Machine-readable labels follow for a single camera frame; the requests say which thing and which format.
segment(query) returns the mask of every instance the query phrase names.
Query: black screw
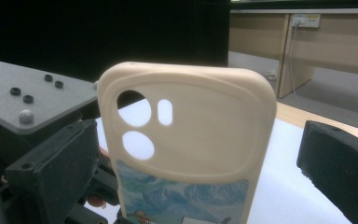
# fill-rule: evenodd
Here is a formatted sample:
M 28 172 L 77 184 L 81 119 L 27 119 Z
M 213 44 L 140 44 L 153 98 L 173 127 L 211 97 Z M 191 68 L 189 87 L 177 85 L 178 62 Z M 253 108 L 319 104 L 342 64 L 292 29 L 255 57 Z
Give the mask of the black screw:
M 45 81 L 50 82 L 53 80 L 53 77 L 51 75 L 45 75 Z
M 34 102 L 34 97 L 32 95 L 24 95 L 24 97 L 22 97 L 22 101 L 26 104 L 31 104 Z
M 21 95 L 21 89 L 17 87 L 13 87 L 10 89 L 10 94 L 12 95 Z
M 63 83 L 61 81 L 56 81 L 55 85 L 58 89 L 62 89 L 62 87 L 63 87 Z

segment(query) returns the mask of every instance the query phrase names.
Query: wooden desk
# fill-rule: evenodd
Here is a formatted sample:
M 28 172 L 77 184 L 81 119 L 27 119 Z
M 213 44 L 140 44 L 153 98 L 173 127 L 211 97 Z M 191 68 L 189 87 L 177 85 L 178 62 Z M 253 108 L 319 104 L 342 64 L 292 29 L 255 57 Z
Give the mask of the wooden desk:
M 290 105 L 284 105 L 278 103 L 277 119 L 281 119 L 285 122 L 296 125 L 297 127 L 304 128 L 305 122 L 307 120 L 319 121 L 321 123 L 329 124 L 335 127 L 338 127 L 348 133 L 351 133 L 358 137 L 358 128 L 352 127 L 348 124 L 344 124 L 333 119 L 327 119 L 325 117 L 312 114 L 310 112 L 297 109 Z

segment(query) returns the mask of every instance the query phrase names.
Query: mounting hole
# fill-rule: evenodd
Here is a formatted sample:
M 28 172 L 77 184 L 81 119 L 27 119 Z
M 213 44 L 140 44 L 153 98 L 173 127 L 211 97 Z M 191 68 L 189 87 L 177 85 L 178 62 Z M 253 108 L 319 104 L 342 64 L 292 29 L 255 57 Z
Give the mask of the mounting hole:
M 145 161 L 153 157 L 155 148 L 153 142 L 143 133 L 127 132 L 123 135 L 123 146 L 133 158 Z
M 10 94 L 12 95 L 21 95 L 21 89 L 17 87 L 13 87 L 10 89 Z
M 172 103 L 169 100 L 160 100 L 158 102 L 158 121 L 163 125 L 172 124 L 173 111 Z
M 62 88 L 63 88 L 63 82 L 61 82 L 61 81 L 56 81 L 56 82 L 55 82 L 55 87 L 56 87 L 57 89 L 62 89 Z
M 29 170 L 29 169 L 32 169 L 34 167 L 34 165 L 30 162 L 27 162 L 27 163 L 24 163 L 22 166 L 21 166 L 21 169 L 24 169 L 24 170 Z
M 152 117 L 152 108 L 145 97 L 137 91 L 123 91 L 117 98 L 118 114 L 128 124 L 141 127 Z
M 45 75 L 45 81 L 51 82 L 53 80 L 53 77 L 51 75 Z
M 31 104 L 34 102 L 34 97 L 32 95 L 24 95 L 24 97 L 22 97 L 22 100 L 26 104 Z

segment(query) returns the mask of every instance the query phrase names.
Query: camera cutout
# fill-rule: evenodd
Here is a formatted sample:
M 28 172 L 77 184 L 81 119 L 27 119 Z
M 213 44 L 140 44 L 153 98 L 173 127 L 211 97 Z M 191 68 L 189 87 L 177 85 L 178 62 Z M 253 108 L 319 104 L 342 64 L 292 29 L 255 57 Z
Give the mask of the camera cutout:
M 172 124 L 173 110 L 171 101 L 164 99 L 158 102 L 158 121 L 166 126 Z
M 135 127 L 144 126 L 152 116 L 150 103 L 137 91 L 123 91 L 117 98 L 117 108 L 121 118 Z
M 153 157 L 153 142 L 143 133 L 130 131 L 123 134 L 123 146 L 133 158 L 146 161 Z

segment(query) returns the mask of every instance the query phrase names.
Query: white table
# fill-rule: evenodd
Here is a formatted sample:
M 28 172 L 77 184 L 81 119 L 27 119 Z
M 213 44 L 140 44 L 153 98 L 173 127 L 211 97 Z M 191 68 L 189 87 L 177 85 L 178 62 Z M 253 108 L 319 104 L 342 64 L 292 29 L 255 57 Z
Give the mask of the white table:
M 107 148 L 103 125 L 100 119 L 97 121 L 100 146 Z M 302 128 L 275 119 L 248 219 L 249 224 L 350 224 L 296 167 L 302 133 Z M 109 223 L 116 220 L 119 208 L 110 205 L 105 209 L 89 205 L 87 207 L 108 218 Z

